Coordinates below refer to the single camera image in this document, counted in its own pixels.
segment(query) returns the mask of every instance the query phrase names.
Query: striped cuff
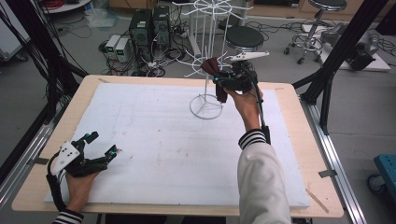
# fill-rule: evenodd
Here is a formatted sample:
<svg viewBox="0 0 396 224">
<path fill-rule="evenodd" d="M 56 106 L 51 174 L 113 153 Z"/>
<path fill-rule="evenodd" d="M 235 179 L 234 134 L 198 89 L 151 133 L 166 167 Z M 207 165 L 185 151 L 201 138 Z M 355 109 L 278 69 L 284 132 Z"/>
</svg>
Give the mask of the striped cuff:
<svg viewBox="0 0 396 224">
<path fill-rule="evenodd" d="M 244 150 L 253 143 L 266 143 L 265 135 L 261 129 L 252 129 L 245 133 L 238 142 L 238 145 Z"/>
<path fill-rule="evenodd" d="M 62 210 L 52 224 L 80 224 L 84 216 L 68 209 Z"/>
</svg>

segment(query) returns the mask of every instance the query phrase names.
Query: red cloth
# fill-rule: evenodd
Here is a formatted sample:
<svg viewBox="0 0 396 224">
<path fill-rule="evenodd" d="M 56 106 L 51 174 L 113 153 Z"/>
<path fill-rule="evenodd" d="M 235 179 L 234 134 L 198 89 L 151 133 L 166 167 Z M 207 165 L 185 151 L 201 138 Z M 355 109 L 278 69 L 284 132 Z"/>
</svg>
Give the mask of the red cloth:
<svg viewBox="0 0 396 224">
<path fill-rule="evenodd" d="M 216 76 L 219 74 L 218 58 L 210 58 L 201 64 L 201 68 L 209 75 Z M 216 96 L 218 101 L 225 103 L 227 101 L 227 92 L 219 85 L 216 84 Z"/>
</svg>

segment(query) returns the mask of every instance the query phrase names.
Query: person's left hand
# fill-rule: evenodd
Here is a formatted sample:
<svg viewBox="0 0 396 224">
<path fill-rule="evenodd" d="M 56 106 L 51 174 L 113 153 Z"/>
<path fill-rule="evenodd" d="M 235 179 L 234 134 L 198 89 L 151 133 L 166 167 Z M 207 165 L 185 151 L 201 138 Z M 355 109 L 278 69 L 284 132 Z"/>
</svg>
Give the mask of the person's left hand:
<svg viewBox="0 0 396 224">
<path fill-rule="evenodd" d="M 67 186 L 69 188 L 69 204 L 67 209 L 74 212 L 81 212 L 90 197 L 93 180 L 98 173 L 84 177 L 73 177 L 66 174 Z"/>
</svg>

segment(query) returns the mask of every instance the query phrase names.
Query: black stool seat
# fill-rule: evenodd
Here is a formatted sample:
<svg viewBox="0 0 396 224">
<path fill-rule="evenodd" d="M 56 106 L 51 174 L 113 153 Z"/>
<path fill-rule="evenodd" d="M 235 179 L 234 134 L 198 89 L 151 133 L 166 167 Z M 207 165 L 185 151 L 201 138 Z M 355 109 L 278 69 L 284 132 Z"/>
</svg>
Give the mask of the black stool seat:
<svg viewBox="0 0 396 224">
<path fill-rule="evenodd" d="M 347 6 L 346 0 L 308 0 L 314 7 L 327 11 L 340 11 Z"/>
<path fill-rule="evenodd" d="M 227 29 L 225 41 L 233 49 L 256 51 L 262 46 L 264 37 L 259 31 L 247 26 L 233 26 Z"/>
</svg>

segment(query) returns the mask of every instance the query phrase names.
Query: person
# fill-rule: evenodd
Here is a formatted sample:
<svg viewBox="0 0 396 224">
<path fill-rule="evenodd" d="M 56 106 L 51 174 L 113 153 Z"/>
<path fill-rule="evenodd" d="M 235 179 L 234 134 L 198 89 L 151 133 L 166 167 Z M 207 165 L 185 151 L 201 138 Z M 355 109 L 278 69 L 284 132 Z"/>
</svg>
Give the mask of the person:
<svg viewBox="0 0 396 224">
<path fill-rule="evenodd" d="M 233 97 L 246 129 L 238 142 L 242 149 L 237 169 L 240 223 L 291 223 L 282 167 L 261 130 L 255 93 L 225 91 Z M 70 202 L 53 223 L 82 222 L 80 212 L 88 201 L 92 182 L 97 175 L 80 178 L 66 175 Z"/>
</svg>

